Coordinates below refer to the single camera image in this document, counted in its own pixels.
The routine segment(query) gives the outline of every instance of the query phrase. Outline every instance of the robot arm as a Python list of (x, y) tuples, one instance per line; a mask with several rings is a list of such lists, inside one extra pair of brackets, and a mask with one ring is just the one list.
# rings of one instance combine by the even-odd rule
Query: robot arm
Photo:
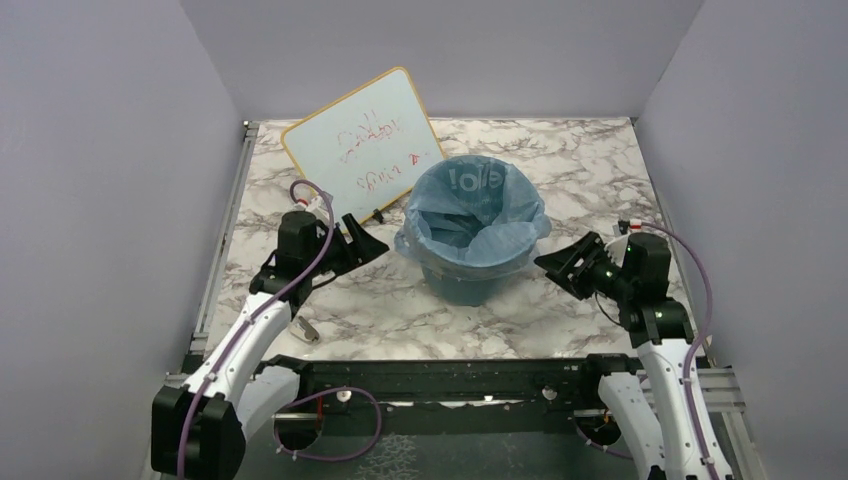
[[(194, 402), (197, 407), (185, 444), (186, 477), (232, 479), (241, 465), (247, 440), (274, 412), (297, 397), (300, 378), (292, 370), (274, 366), (262, 369), (258, 375), (254, 373), (271, 342), (312, 292), (311, 276), (326, 272), (343, 275), (389, 250), (351, 215), (342, 219), (350, 242), (338, 226), (331, 230), (310, 212), (293, 211), (283, 216), (277, 249), (251, 281), (250, 295), (233, 327), (181, 387), (162, 387), (154, 398), (154, 470), (176, 473), (180, 436)], [(290, 285), (315, 260), (326, 235), (332, 235), (330, 245), (313, 275)], [(253, 318), (251, 314), (286, 288), (285, 294)], [(205, 389), (197, 397), (204, 383)]]
[[(629, 333), (651, 388), (657, 416), (648, 407), (635, 368), (626, 357), (620, 362), (590, 356), (600, 399), (614, 413), (622, 435), (633, 453), (640, 479), (674, 480), (733, 478), (730, 465), (718, 448), (694, 366), (684, 378), (685, 357), (693, 340), (686, 309), (669, 298), (668, 270), (671, 252), (665, 240), (649, 233), (627, 238), (623, 262), (609, 258), (600, 236), (590, 232), (574, 245), (536, 258), (546, 276), (578, 299), (595, 292), (616, 301), (619, 321)], [(692, 405), (699, 425), (693, 423), (685, 382), (692, 385)], [(702, 458), (697, 431), (709, 449)]]

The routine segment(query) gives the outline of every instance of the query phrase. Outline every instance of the marble surface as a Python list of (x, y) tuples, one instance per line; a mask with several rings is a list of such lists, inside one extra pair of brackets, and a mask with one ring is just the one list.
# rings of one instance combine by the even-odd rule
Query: marble surface
[[(297, 178), (280, 145), (290, 121), (264, 122), (231, 237), (223, 284), (209, 330), (211, 351), (237, 318), (247, 286), (275, 248), (276, 229), (291, 208), (288, 187)], [(551, 235), (544, 253), (567, 246), (589, 230), (611, 238), (619, 218), (660, 221), (659, 208), (630, 122), (620, 119), (433, 119), (448, 156), (481, 154), (515, 164), (546, 202)], [(367, 230), (393, 245), (406, 197)], [(343, 210), (343, 201), (338, 207)], [(676, 266), (670, 294), (687, 304)], [(615, 306), (605, 302), (607, 311)], [(481, 307), (446, 304), (424, 283), (417, 264), (391, 251), (310, 296), (299, 315), (321, 335), (310, 345), (283, 332), (266, 358), (466, 359), (632, 353), (626, 332), (592, 301), (578, 301), (544, 278), (541, 269), (518, 274)]]

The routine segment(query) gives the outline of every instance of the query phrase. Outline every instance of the gray wall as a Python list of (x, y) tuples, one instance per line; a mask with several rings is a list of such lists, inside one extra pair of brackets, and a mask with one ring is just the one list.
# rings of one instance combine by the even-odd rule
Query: gray wall
[(176, 0), (0, 2), (0, 476), (138, 478), (240, 131)]
[(707, 0), (637, 123), (772, 480), (848, 471), (846, 25), (844, 0)]
[(293, 118), (396, 65), (431, 115), (636, 116), (701, 0), (182, 0), (242, 115)]

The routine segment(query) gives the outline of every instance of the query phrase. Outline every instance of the trash can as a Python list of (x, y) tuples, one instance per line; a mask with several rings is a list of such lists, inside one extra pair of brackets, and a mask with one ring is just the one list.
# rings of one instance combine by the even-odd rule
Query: trash can
[(545, 202), (514, 165), (479, 155), (444, 160), (415, 184), (395, 250), (421, 265), (433, 291), (481, 305), (527, 266), (551, 232)]

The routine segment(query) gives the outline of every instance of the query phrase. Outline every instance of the red handwriting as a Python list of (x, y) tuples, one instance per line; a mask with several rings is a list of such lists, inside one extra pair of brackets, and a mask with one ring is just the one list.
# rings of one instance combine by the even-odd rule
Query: red handwriting
[(362, 145), (391, 138), (396, 132), (402, 131), (399, 119), (381, 122), (374, 110), (371, 110), (370, 115), (363, 113), (362, 116), (363, 123), (360, 123), (353, 131), (345, 130), (336, 136), (339, 146), (345, 148), (345, 153), (340, 158), (344, 163), (350, 160), (351, 155), (355, 156)]
[(367, 190), (368, 193), (373, 192), (380, 185), (387, 185), (395, 181), (398, 175), (402, 172), (400, 167), (394, 165), (391, 169), (384, 168), (382, 172), (368, 172), (365, 174), (365, 177), (360, 177), (356, 179), (356, 184), (359, 188), (363, 190)]

